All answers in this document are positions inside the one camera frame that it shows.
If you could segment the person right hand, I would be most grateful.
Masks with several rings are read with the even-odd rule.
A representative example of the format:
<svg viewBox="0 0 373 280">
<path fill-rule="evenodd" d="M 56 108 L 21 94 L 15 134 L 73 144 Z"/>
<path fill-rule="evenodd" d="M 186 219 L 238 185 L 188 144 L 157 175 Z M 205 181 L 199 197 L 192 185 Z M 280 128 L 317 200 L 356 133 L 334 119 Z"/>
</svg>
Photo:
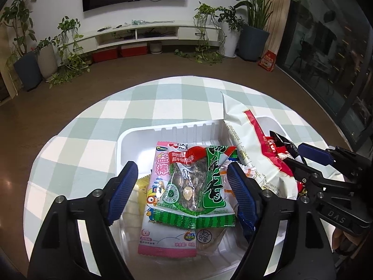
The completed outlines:
<svg viewBox="0 0 373 280">
<path fill-rule="evenodd" d="M 352 245 L 357 247 L 365 240 L 365 237 L 366 235 L 353 236 L 336 228 L 332 234 L 332 249 L 348 250 Z"/>
</svg>

